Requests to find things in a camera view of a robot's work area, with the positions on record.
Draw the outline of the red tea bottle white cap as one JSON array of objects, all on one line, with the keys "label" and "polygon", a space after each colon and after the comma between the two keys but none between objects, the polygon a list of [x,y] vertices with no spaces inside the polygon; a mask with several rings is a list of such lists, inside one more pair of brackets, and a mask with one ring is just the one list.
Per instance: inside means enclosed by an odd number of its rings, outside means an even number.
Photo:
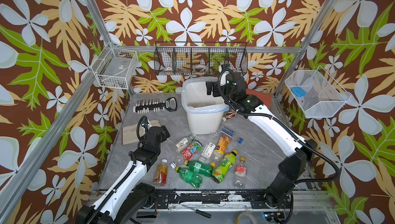
[{"label": "red tea bottle white cap", "polygon": [[161,163],[157,166],[156,173],[153,178],[153,183],[157,186],[165,186],[167,183],[167,174],[168,174],[168,160],[162,159]]}]

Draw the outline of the clear bottle green cap band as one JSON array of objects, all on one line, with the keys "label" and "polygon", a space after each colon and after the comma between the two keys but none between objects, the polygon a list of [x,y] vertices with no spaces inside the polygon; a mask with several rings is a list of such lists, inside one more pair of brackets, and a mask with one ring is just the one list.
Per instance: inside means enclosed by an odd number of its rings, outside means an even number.
[{"label": "clear bottle green cap band", "polygon": [[179,142],[177,142],[175,144],[176,152],[178,152],[178,153],[182,152],[185,148],[187,148],[195,140],[196,140],[196,134],[195,133],[191,133],[190,135],[182,138]]}]

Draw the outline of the lime green label bottle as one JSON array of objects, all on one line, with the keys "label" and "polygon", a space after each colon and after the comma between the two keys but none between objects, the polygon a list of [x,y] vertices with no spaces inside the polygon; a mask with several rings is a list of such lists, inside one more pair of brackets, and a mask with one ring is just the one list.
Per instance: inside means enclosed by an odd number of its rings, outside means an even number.
[{"label": "lime green label bottle", "polygon": [[237,155],[238,155],[238,151],[233,150],[223,157],[219,166],[217,166],[213,170],[212,175],[211,175],[211,178],[213,179],[213,181],[215,183],[219,184],[224,180],[228,171],[235,165]]}]

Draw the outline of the clear bottle red label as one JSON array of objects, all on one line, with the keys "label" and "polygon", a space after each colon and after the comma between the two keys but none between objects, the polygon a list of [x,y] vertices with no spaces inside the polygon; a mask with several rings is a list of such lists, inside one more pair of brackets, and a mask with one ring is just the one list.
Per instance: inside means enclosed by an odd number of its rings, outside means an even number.
[{"label": "clear bottle red label", "polygon": [[234,185],[238,189],[245,188],[245,181],[247,176],[246,159],[240,157],[239,163],[235,167]]}]

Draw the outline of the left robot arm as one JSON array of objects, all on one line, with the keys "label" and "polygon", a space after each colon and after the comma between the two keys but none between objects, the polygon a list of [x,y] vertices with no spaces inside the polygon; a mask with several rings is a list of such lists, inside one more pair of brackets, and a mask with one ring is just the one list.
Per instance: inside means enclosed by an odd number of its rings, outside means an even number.
[{"label": "left robot arm", "polygon": [[170,134],[164,125],[152,126],[146,116],[140,118],[136,133],[138,146],[129,152],[125,170],[103,196],[79,210],[77,224],[124,224],[137,210],[153,203],[155,187],[140,180],[156,163],[161,143]]}]

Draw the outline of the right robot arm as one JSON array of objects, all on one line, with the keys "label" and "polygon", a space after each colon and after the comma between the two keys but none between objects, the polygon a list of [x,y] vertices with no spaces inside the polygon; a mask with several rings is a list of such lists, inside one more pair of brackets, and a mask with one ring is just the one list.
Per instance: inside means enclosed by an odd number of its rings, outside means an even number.
[{"label": "right robot arm", "polygon": [[[329,182],[340,176],[339,167],[327,156],[319,153],[317,143],[306,140],[279,120],[255,95],[247,94],[244,78],[234,72],[229,64],[219,67],[216,82],[206,83],[207,94],[222,97],[224,103],[239,115],[261,128],[284,152],[286,158],[279,164],[279,172],[265,190],[264,202],[270,208],[282,204],[294,187],[304,182]],[[317,156],[327,162],[334,172],[328,178],[300,179],[308,163]]]}]

